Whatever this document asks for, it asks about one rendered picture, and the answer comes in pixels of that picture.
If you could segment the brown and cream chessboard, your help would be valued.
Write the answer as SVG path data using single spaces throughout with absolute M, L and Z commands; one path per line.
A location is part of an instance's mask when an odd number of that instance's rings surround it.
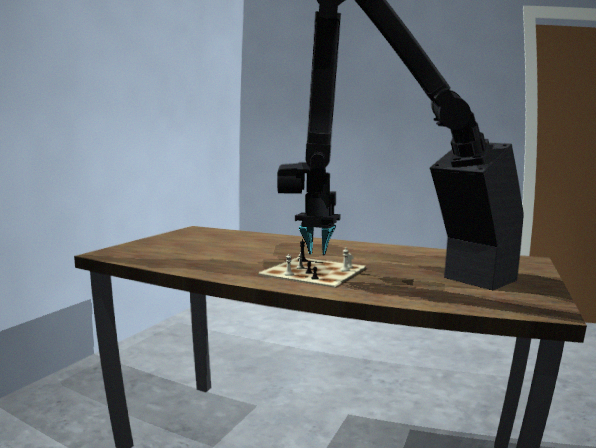
M 352 264 L 353 268 L 349 268 L 350 271 L 345 272 L 340 270 L 343 267 L 343 263 L 306 259 L 307 261 L 302 261 L 304 269 L 297 269 L 299 265 L 298 257 L 291 260 L 291 271 L 294 273 L 291 276 L 284 275 L 287 262 L 259 272 L 258 275 L 334 288 L 366 268 L 366 266 Z M 305 273 L 308 268 L 308 261 L 311 262 L 312 274 Z M 314 266 L 317 267 L 317 276 L 319 277 L 316 280 L 311 279 Z

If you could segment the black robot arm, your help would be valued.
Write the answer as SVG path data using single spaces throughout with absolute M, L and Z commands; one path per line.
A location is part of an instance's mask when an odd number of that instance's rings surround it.
M 330 173 L 326 173 L 325 167 L 329 164 L 331 152 L 341 19 L 337 11 L 338 5 L 344 1 L 317 0 L 319 12 L 315 12 L 306 162 L 282 164 L 277 172 L 278 193 L 288 194 L 302 194 L 307 173 L 307 193 L 314 194 L 315 198 L 318 194 L 330 193 L 330 216 L 334 214 L 336 192 L 330 191 Z M 386 0 L 355 1 L 431 99 L 431 108 L 436 116 L 433 119 L 438 121 L 437 125 L 453 129 L 451 166 L 484 164 L 489 141 L 479 131 L 474 113 L 466 101 L 450 90 L 451 87 L 390 4 Z

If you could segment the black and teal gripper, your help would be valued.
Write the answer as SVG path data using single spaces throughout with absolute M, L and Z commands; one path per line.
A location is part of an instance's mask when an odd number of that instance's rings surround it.
M 299 230 L 310 255 L 313 249 L 314 227 L 322 228 L 322 253 L 323 255 L 326 254 L 329 240 L 336 228 L 334 223 L 340 220 L 340 214 L 330 216 L 329 210 L 330 193 L 318 194 L 318 198 L 315 198 L 314 194 L 307 193 L 306 214 L 302 212 L 295 215 L 295 221 L 302 221 Z

